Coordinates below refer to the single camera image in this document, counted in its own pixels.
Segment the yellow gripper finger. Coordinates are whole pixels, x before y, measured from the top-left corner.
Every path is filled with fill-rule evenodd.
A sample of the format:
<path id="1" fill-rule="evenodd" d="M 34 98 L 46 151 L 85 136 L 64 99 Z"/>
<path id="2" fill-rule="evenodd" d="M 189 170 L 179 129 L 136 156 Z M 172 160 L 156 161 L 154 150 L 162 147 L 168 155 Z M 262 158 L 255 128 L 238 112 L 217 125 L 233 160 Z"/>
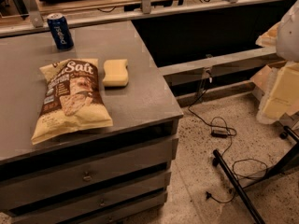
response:
<path id="1" fill-rule="evenodd" d="M 255 44 L 260 47 L 274 47 L 276 45 L 279 22 L 273 25 L 268 31 L 260 35 Z"/>

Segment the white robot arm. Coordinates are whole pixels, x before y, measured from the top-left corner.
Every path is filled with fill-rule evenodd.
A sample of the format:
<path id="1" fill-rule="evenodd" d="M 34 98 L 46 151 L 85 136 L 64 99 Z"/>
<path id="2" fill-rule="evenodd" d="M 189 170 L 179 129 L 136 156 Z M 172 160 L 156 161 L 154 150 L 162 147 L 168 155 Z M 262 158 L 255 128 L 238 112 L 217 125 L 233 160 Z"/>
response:
<path id="1" fill-rule="evenodd" d="M 275 47 L 284 62 L 266 65 L 250 80 L 263 92 L 257 120 L 272 124 L 298 111 L 299 100 L 299 0 L 280 22 L 256 41 L 262 47 Z"/>

